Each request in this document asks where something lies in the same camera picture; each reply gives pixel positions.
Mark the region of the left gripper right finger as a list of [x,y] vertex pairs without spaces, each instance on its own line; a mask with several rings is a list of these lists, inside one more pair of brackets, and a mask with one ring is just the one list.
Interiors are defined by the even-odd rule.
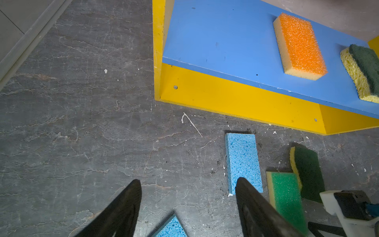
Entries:
[[301,237],[244,177],[237,180],[235,195],[245,237]]

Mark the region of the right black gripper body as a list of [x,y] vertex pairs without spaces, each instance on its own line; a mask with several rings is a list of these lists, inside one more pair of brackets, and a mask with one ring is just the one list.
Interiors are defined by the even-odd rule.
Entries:
[[340,237],[379,235],[379,205],[371,203],[364,191],[325,191],[320,197],[325,210],[338,217],[341,227],[309,222],[314,236],[321,237],[323,232]]

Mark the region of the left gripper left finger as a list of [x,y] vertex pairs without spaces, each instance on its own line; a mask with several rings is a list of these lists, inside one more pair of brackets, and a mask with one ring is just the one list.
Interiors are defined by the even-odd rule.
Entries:
[[141,182],[134,179],[77,237],[132,237],[142,199]]

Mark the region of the green yellow sponge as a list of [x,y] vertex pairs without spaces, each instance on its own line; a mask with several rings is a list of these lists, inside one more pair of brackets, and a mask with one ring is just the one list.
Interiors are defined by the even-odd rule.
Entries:
[[309,233],[298,180],[288,172],[266,172],[269,203],[303,236]]

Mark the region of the dark green curved sponge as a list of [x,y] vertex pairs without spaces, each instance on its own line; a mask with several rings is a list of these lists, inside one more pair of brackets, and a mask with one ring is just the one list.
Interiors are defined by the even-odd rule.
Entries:
[[351,44],[340,52],[343,66],[361,100],[379,102],[379,58],[374,50]]
[[304,147],[292,147],[290,164],[298,179],[301,197],[322,203],[320,193],[326,190],[317,153]]

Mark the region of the orange sponge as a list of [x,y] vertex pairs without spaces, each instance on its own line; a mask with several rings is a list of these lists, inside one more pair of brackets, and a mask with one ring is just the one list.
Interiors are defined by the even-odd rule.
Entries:
[[310,21],[283,12],[273,27],[285,74],[316,81],[328,73]]

